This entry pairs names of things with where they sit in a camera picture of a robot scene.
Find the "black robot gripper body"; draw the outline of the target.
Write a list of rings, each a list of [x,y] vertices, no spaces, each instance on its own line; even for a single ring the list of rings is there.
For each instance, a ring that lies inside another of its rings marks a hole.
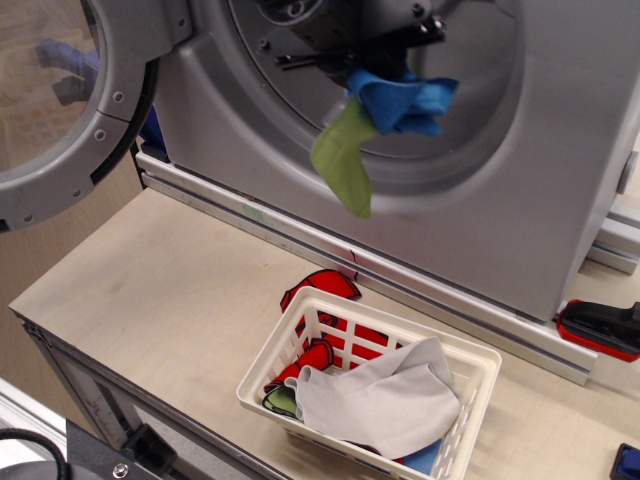
[[[445,39],[430,1],[259,1],[261,15],[295,35],[306,53],[275,57],[282,70],[313,66],[335,83],[357,70],[384,80],[405,75],[408,51]]]

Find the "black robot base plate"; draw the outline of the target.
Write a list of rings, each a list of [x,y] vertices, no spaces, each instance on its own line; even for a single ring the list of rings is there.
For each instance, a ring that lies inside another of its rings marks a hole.
[[[72,479],[160,479],[178,458],[177,452],[147,424],[119,449],[70,420],[66,421],[66,438]]]

